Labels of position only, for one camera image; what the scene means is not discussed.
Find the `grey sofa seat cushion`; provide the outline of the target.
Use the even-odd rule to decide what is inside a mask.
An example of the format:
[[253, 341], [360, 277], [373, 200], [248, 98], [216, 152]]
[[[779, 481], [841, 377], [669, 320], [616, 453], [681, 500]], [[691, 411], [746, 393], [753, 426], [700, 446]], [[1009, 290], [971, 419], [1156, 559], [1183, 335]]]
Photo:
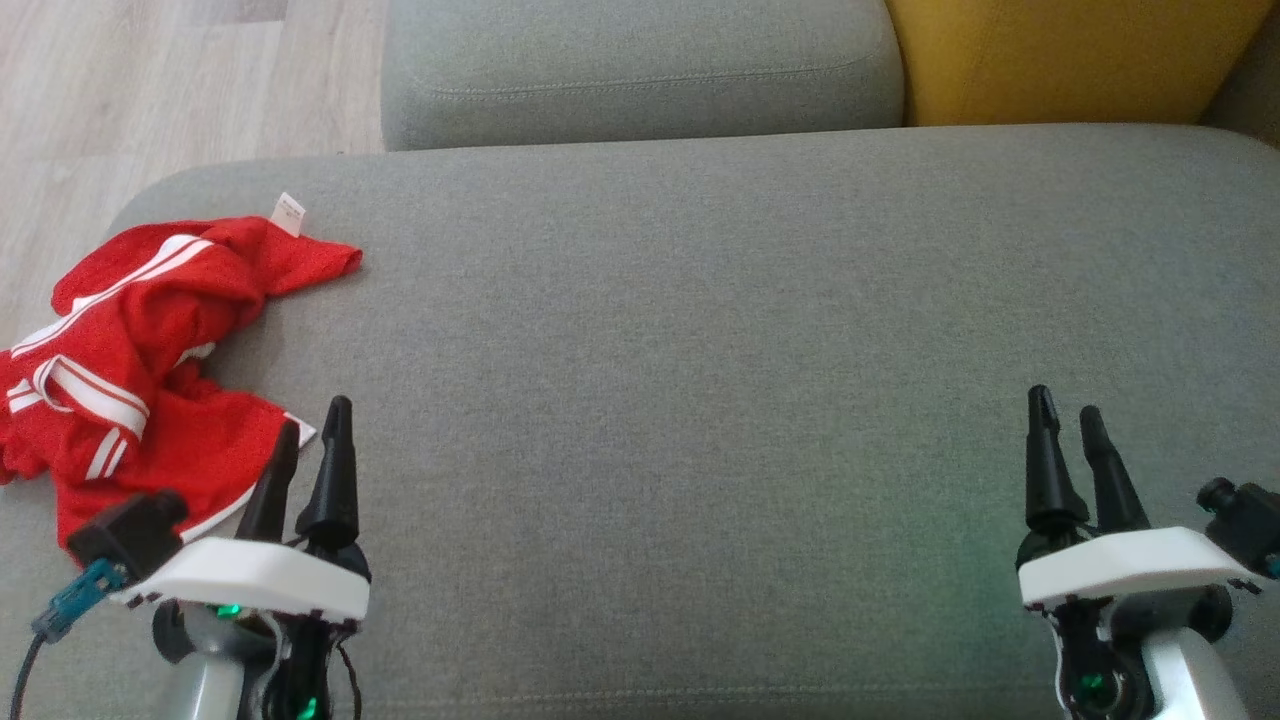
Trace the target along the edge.
[[211, 357], [355, 406], [364, 720], [1060, 720], [1019, 603], [1027, 391], [1157, 527], [1280, 489], [1280, 150], [992, 126], [205, 167], [352, 277]]

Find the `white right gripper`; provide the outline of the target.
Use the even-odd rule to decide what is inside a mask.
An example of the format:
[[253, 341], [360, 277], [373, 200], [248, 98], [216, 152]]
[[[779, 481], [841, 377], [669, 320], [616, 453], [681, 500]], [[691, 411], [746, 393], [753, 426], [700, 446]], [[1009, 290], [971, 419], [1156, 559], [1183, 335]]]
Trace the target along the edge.
[[[1050, 388], [1032, 386], [1027, 401], [1025, 523], [1038, 536], [1069, 534], [1089, 520], [1089, 510], [1071, 483]], [[1207, 536], [1185, 527], [1151, 529], [1100, 409], [1087, 405], [1079, 419], [1085, 460], [1093, 473], [1096, 528], [1100, 534], [1111, 536], [1025, 562], [1018, 570], [1025, 609], [1053, 610], [1076, 600], [1229, 582], [1265, 587], [1262, 575], [1239, 564]]]

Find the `grey sofa back cushion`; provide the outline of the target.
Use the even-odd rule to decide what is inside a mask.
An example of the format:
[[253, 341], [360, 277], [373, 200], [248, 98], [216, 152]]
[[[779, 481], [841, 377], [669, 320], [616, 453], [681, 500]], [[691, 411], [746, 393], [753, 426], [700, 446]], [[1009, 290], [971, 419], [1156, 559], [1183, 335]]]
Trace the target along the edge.
[[900, 127], [884, 0], [390, 0], [390, 151]]

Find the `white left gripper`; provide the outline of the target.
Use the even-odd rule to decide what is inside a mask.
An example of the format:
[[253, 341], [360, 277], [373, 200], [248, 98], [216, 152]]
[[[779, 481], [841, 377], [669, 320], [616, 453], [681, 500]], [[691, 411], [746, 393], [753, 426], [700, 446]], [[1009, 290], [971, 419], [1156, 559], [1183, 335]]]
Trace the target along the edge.
[[[343, 550], [360, 534], [353, 405], [332, 398], [321, 432], [323, 459], [310, 501], [294, 532], [308, 550]], [[361, 623], [370, 583], [280, 543], [291, 482], [300, 456], [300, 425], [287, 419], [236, 528], [236, 539], [206, 537], [184, 546], [143, 580], [110, 594], [129, 607], [157, 600], [316, 616], [326, 623]]]

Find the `yellow sofa cushion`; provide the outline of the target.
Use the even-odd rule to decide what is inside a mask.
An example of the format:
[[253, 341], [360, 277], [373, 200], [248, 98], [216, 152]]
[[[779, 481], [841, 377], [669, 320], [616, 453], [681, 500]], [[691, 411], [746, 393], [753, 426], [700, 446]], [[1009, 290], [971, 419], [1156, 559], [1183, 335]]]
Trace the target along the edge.
[[886, 0], [914, 126], [1194, 124], [1280, 0]]

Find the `red mesh shorts white hem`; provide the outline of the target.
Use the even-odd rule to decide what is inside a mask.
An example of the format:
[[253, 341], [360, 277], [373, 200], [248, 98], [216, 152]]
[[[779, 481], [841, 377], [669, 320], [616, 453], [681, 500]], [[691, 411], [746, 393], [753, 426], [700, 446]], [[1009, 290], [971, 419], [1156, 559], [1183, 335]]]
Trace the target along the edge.
[[297, 427], [300, 448], [316, 436], [283, 407], [206, 377], [204, 360], [214, 348], [187, 348], [159, 378], [143, 375], [137, 398], [84, 364], [56, 356], [45, 388], [97, 424], [86, 466], [55, 477], [61, 550], [99, 512], [163, 489], [186, 502], [178, 534], [192, 541], [244, 506], [284, 427]]

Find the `grey sofa corner cushion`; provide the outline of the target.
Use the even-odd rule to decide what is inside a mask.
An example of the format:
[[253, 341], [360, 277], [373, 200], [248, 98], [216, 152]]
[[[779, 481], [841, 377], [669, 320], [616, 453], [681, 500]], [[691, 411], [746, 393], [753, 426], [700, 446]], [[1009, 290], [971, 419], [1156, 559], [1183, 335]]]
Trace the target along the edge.
[[1253, 37], [1199, 123], [1280, 150], [1280, 6]]

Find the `red shirt white striped trim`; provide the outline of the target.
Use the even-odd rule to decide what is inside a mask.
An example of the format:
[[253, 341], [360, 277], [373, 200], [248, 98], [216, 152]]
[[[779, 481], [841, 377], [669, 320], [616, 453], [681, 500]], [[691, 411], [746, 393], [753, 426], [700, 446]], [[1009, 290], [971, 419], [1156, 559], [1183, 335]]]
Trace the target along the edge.
[[59, 355], [137, 398], [195, 346], [215, 347], [270, 299], [353, 274], [364, 255], [264, 217], [137, 225], [73, 268], [52, 296], [56, 316], [0, 350], [0, 484], [86, 466], [97, 445], [88, 421], [45, 388]]

